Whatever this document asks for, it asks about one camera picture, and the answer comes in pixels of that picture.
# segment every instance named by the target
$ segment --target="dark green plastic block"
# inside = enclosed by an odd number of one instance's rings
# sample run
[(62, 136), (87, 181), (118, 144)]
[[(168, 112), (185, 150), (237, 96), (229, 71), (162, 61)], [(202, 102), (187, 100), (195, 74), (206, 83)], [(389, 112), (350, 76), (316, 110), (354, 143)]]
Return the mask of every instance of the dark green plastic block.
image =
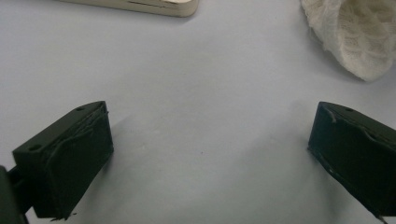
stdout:
[(0, 166), (0, 224), (27, 224), (21, 214), (6, 168)]
[(376, 217), (396, 216), (394, 130), (353, 109), (321, 102), (308, 149)]
[(38, 217), (68, 218), (113, 152), (105, 102), (83, 105), (13, 151)]

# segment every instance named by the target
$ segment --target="white surface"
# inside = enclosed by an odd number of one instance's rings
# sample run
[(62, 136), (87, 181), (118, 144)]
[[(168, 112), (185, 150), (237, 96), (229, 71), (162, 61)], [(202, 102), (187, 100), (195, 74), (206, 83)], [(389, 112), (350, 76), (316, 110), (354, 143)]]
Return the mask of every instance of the white surface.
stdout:
[(179, 19), (3, 0), (0, 32), (0, 164), (107, 102), (116, 151), (67, 223), (379, 223), (306, 147), (319, 101), (396, 128), (396, 68), (350, 75), (300, 1), (202, 0)]

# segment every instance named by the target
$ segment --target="beige box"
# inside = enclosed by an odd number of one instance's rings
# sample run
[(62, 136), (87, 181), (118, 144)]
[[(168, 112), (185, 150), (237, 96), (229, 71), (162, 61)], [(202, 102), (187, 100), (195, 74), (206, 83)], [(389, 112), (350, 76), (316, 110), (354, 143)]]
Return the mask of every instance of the beige box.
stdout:
[(114, 7), (175, 17), (188, 17), (198, 8), (198, 0), (60, 0), (99, 7)]

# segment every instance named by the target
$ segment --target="white fabric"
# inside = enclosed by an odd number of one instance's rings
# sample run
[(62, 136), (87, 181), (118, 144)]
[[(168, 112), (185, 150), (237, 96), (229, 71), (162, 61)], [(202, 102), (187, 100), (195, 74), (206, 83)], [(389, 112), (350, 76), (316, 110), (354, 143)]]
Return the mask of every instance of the white fabric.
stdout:
[(396, 59), (396, 0), (302, 0), (318, 38), (348, 71), (365, 81)]

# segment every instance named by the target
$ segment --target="screw hole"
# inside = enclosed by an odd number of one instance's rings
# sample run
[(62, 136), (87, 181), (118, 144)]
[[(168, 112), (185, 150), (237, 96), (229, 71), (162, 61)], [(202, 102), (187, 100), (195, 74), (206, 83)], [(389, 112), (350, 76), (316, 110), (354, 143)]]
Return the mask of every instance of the screw hole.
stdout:
[(34, 145), (32, 147), (29, 147), (29, 151), (37, 151), (41, 148), (41, 145)]

